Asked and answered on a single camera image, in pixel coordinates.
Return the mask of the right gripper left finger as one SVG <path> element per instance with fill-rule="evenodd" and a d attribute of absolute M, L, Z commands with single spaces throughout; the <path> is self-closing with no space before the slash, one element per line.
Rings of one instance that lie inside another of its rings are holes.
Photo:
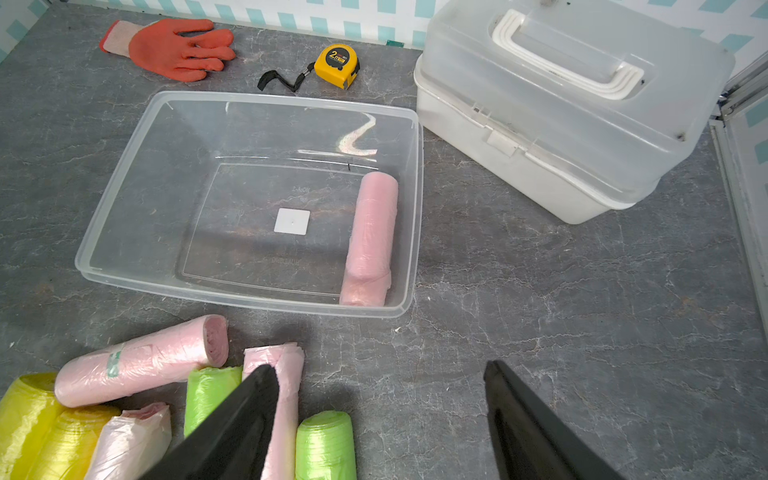
<path fill-rule="evenodd" d="M 271 441 L 278 397 L 275 368 L 259 366 L 142 478 L 259 479 Z"/>

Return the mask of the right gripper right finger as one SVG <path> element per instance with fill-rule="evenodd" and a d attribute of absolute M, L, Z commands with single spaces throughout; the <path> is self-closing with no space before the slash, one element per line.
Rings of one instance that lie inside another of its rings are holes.
<path fill-rule="evenodd" d="M 484 375 L 489 433 L 502 479 L 619 479 L 501 360 Z"/>

